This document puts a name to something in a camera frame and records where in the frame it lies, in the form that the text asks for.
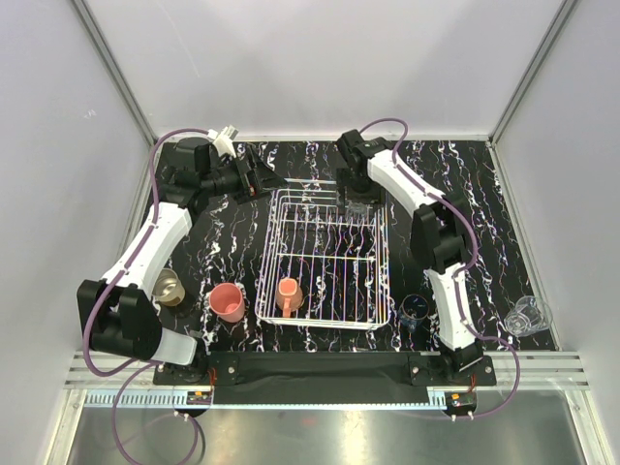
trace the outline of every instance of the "pink cup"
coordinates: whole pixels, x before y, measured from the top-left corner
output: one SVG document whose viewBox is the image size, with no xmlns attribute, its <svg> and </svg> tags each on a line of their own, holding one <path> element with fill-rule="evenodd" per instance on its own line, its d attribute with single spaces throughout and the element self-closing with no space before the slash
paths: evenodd
<svg viewBox="0 0 620 465">
<path fill-rule="evenodd" d="M 209 296 L 209 307 L 225 322 L 236 323 L 243 318 L 243 293 L 233 283 L 218 284 Z"/>
</svg>

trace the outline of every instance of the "black marble surface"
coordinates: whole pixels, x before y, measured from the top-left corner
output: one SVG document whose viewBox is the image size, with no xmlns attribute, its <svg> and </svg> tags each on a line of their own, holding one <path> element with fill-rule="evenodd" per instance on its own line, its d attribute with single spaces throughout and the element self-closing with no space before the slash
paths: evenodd
<svg viewBox="0 0 620 465">
<path fill-rule="evenodd" d="M 259 143 L 265 162 L 277 173 L 297 179 L 334 179 L 344 167 L 331 141 Z M 472 206 L 470 218 L 480 244 L 480 257 L 467 278 L 472 318 L 486 335 L 502 336 L 521 350 L 554 350 L 549 331 L 514 338 L 503 318 L 530 287 L 519 245 L 504 202 L 490 154 L 482 141 L 409 141 L 401 157 L 433 186 L 463 193 Z M 166 178 L 165 157 L 158 177 Z M 411 220 L 389 198 L 388 245 L 392 314 L 389 323 L 374 331 L 276 326 L 257 320 L 254 304 L 260 278 L 268 199 L 237 205 L 224 196 L 211 201 L 189 236 L 176 247 L 169 265 L 188 292 L 185 314 L 160 312 L 165 326 L 200 335 L 210 351 L 411 351 L 436 346 L 437 315 L 430 283 L 417 268 L 409 250 Z M 205 295 L 223 282 L 242 283 L 246 293 L 245 318 L 237 324 L 221 321 L 207 310 Z M 398 323 L 393 310 L 404 308 L 421 295 L 430 304 L 429 317 L 412 334 Z M 487 349 L 496 349 L 487 345 Z"/>
</svg>

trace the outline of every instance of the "wire rack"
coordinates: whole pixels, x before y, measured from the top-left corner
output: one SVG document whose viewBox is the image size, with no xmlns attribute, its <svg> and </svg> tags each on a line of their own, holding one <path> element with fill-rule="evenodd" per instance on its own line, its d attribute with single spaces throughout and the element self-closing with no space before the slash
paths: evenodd
<svg viewBox="0 0 620 465">
<path fill-rule="evenodd" d="M 275 325 L 376 329 L 389 319 L 386 209 L 338 207 L 333 181 L 288 179 L 272 194 L 257 316 Z M 298 281 L 294 318 L 276 305 L 279 281 Z"/>
</svg>

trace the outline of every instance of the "metal floor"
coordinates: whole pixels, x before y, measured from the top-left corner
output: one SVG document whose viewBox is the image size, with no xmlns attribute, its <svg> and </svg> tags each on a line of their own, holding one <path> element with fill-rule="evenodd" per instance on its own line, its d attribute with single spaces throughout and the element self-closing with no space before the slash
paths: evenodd
<svg viewBox="0 0 620 465">
<path fill-rule="evenodd" d="M 481 392 L 479 412 L 500 401 Z M 163 410 L 123 409 L 121 438 Z M 585 464 L 562 392 L 522 391 L 499 415 L 452 423 L 434 412 L 227 411 L 199 417 L 206 449 L 190 464 Z M 189 450 L 189 424 L 168 418 L 127 445 L 140 463 L 176 464 Z M 85 408 L 68 463 L 125 464 L 111 436 L 110 410 Z"/>
</svg>

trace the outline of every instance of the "white wall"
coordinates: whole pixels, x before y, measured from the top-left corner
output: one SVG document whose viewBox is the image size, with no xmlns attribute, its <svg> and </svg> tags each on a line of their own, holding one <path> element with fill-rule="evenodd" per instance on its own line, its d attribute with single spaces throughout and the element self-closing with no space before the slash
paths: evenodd
<svg viewBox="0 0 620 465">
<path fill-rule="evenodd" d="M 88 0 L 154 130 L 492 131 L 561 0 Z"/>
<path fill-rule="evenodd" d="M 0 462 L 42 463 L 79 345 L 76 290 L 112 264 L 146 143 L 67 1 L 0 15 Z"/>
<path fill-rule="evenodd" d="M 620 3 L 581 2 L 498 147 L 565 349 L 620 458 Z"/>
</svg>

